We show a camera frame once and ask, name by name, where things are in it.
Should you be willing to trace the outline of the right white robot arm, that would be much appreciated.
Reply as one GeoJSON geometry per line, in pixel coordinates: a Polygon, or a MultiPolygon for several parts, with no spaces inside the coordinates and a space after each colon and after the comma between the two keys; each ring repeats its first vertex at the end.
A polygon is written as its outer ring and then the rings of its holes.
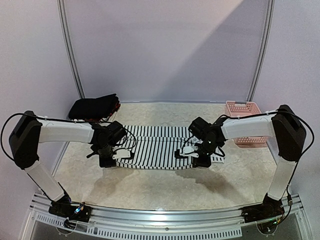
{"type": "Polygon", "coordinates": [[[275,111],[255,115],[231,117],[220,116],[214,123],[201,117],[193,120],[189,132],[201,140],[195,151],[194,167],[211,166],[210,156],[222,147],[227,140],[244,137],[273,137],[278,149],[278,163],[266,193],[269,198],[259,206],[258,213],[262,218],[269,218],[278,210],[278,203],[289,185],[295,167],[303,155],[307,136],[305,124],[286,105],[280,105],[275,111]]]}

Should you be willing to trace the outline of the black white striped garment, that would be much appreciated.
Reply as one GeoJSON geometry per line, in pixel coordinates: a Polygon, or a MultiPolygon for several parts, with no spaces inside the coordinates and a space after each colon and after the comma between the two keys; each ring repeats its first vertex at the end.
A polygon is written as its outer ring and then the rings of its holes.
{"type": "Polygon", "coordinates": [[[193,167],[196,159],[190,150],[182,158],[175,151],[189,149],[202,143],[185,126],[126,125],[127,136],[120,148],[131,150],[133,158],[118,158],[117,167],[148,170],[185,170],[193,167]]]}

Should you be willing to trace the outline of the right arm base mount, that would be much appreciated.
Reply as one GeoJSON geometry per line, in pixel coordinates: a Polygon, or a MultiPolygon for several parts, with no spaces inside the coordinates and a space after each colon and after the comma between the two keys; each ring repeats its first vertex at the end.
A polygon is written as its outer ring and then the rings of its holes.
{"type": "Polygon", "coordinates": [[[241,211],[241,216],[244,218],[245,223],[251,223],[266,219],[273,219],[277,216],[281,216],[279,220],[276,220],[275,225],[283,222],[291,212],[293,205],[292,196],[287,195],[287,203],[289,210],[287,215],[285,215],[285,209],[283,207],[282,200],[275,200],[266,194],[262,203],[249,205],[239,208],[241,211]]]}

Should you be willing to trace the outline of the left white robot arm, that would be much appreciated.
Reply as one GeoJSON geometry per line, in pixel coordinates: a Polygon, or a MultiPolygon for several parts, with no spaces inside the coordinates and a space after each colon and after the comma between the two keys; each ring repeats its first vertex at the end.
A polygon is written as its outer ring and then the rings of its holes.
{"type": "Polygon", "coordinates": [[[42,145],[82,143],[91,147],[91,154],[102,159],[111,157],[114,147],[126,137],[126,128],[119,122],[67,120],[36,115],[33,111],[15,113],[18,121],[9,135],[12,160],[25,171],[46,197],[55,202],[55,209],[63,216],[74,213],[74,205],[63,198],[62,186],[42,162],[42,145]]]}

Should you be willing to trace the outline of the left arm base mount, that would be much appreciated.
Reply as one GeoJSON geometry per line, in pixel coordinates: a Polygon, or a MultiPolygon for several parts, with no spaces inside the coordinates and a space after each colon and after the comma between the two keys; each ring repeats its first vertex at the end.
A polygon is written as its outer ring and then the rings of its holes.
{"type": "Polygon", "coordinates": [[[52,201],[48,212],[52,215],[69,219],[70,221],[80,221],[88,223],[91,218],[93,208],[83,202],[73,202],[69,195],[64,195],[57,201],[52,201]]]}

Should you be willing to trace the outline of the black t-shirt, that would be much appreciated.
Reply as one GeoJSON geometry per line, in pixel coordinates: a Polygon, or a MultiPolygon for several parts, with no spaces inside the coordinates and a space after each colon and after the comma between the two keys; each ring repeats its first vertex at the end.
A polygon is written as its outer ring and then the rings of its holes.
{"type": "Polygon", "coordinates": [[[68,118],[71,120],[109,119],[120,106],[116,93],[98,98],[81,98],[72,105],[68,118]]]}

